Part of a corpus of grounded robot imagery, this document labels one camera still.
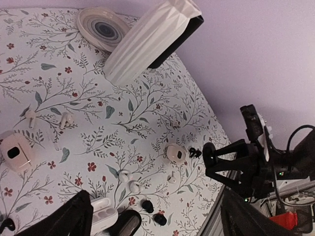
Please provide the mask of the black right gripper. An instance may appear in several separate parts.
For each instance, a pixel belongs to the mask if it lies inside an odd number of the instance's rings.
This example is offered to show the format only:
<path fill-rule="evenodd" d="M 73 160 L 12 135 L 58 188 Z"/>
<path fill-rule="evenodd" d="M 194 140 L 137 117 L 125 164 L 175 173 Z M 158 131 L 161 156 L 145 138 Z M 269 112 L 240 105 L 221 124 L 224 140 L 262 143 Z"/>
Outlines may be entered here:
<path fill-rule="evenodd" d="M 254 197 L 262 199 L 275 191 L 274 181 L 306 179 L 308 172 L 298 167 L 306 163 L 302 156 L 293 150 L 277 150 L 272 144 L 266 148 L 257 148 L 247 144 L 244 139 L 235 141 L 225 147 L 216 149 L 215 145 L 207 142 L 202 149 L 202 158 L 205 165 L 216 165 L 219 156 L 237 152 L 238 177 L 230 179 L 206 169 L 205 175 L 224 184 L 229 188 L 236 188 L 235 192 L 243 198 Z"/>

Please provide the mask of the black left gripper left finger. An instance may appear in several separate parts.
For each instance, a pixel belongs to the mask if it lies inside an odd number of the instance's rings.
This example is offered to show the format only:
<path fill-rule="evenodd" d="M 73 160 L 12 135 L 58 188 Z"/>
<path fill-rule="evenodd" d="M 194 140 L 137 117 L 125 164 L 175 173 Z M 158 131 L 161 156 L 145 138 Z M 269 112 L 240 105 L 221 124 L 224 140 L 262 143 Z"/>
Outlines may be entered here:
<path fill-rule="evenodd" d="M 19 232 L 18 236 L 89 236 L 94 208 L 90 195 L 81 190 L 45 219 Z"/>

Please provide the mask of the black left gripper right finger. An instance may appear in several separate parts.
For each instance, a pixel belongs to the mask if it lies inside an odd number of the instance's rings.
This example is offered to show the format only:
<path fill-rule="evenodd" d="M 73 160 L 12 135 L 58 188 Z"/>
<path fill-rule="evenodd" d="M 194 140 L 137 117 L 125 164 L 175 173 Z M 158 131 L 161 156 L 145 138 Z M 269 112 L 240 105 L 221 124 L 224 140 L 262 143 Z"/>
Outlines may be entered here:
<path fill-rule="evenodd" d="M 272 222 L 246 203 L 237 193 L 224 189 L 221 222 L 225 236 L 291 236 L 293 233 Z"/>

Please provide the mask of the black stem earbud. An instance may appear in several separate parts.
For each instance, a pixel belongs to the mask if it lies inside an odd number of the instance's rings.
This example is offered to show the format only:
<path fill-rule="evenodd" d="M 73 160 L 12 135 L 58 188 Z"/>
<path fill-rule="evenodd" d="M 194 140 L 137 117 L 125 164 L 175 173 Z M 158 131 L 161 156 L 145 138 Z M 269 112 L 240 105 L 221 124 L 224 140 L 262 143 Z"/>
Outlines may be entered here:
<path fill-rule="evenodd" d="M 191 147 L 189 149 L 189 158 L 200 158 L 200 156 L 202 155 L 202 151 L 195 149 L 193 147 Z"/>

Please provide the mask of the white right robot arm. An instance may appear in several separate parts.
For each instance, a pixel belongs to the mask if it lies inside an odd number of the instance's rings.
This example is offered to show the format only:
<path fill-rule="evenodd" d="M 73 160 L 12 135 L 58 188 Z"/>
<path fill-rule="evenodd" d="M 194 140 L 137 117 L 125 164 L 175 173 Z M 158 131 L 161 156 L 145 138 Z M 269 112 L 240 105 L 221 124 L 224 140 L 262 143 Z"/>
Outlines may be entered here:
<path fill-rule="evenodd" d="M 315 177 L 315 132 L 312 130 L 293 150 L 277 150 L 267 143 L 269 160 L 258 142 L 238 140 L 216 149 L 202 149 L 205 175 L 231 188 L 242 198 L 262 199 L 275 190 L 274 181 Z"/>

